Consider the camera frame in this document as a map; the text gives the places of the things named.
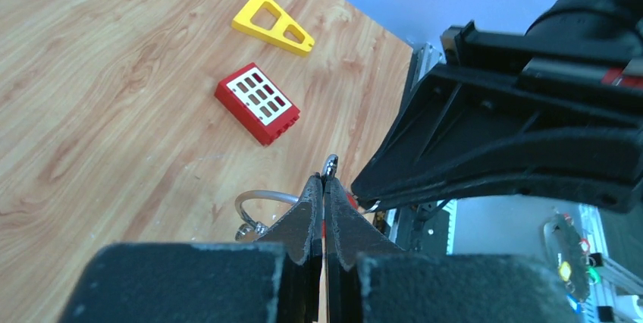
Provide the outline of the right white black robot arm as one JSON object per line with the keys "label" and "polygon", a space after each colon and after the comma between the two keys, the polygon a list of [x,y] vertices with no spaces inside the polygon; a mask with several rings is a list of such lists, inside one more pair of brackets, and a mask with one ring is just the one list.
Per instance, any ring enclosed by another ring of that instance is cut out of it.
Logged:
{"label": "right white black robot arm", "polygon": [[642,201],[642,0],[557,0],[522,35],[446,30],[353,181],[364,209],[522,194]]}

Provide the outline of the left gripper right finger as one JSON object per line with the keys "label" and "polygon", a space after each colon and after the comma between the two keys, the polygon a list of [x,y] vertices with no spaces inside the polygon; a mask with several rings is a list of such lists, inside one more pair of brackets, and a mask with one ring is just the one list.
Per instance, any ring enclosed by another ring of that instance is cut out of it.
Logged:
{"label": "left gripper right finger", "polygon": [[407,252],[324,185],[330,322],[575,322],[563,285],[526,256]]}

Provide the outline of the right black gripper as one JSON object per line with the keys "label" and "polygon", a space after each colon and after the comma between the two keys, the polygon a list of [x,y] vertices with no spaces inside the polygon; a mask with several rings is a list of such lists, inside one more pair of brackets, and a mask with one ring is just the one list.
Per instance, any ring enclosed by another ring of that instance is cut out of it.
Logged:
{"label": "right black gripper", "polygon": [[522,194],[626,213],[642,202],[642,36],[541,21],[441,35],[447,65],[409,92],[353,181],[362,206]]}

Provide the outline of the metal keyring with keys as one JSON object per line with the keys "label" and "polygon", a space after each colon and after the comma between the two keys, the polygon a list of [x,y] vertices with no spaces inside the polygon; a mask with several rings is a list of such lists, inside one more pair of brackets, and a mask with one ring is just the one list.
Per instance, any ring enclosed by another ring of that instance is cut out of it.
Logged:
{"label": "metal keyring with keys", "polygon": [[[338,160],[339,158],[336,154],[330,154],[328,156],[321,171],[322,184],[325,184],[326,181],[335,177]],[[295,205],[299,201],[298,196],[271,190],[249,190],[241,193],[234,201],[237,214],[243,221],[235,234],[234,239],[237,242],[249,242],[250,240],[256,240],[268,231],[268,226],[263,224],[261,221],[253,219],[244,208],[245,202],[254,199],[271,200],[285,203],[290,206]]]}

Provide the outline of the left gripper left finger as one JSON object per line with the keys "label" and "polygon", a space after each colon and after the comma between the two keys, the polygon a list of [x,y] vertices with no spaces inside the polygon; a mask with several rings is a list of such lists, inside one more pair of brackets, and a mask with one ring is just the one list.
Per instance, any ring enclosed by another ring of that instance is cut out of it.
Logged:
{"label": "left gripper left finger", "polygon": [[249,243],[113,243],[85,266],[62,322],[314,322],[323,181]]}

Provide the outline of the key with red tag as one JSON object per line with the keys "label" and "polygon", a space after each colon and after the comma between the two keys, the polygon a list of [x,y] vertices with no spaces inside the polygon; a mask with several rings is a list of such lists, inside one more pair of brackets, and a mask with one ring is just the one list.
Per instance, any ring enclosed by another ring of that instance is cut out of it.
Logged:
{"label": "key with red tag", "polygon": [[369,200],[365,203],[365,207],[363,207],[359,204],[358,199],[353,194],[348,193],[347,198],[348,198],[349,204],[351,204],[351,206],[362,215],[375,212],[378,209],[378,206],[381,202],[380,199]]}

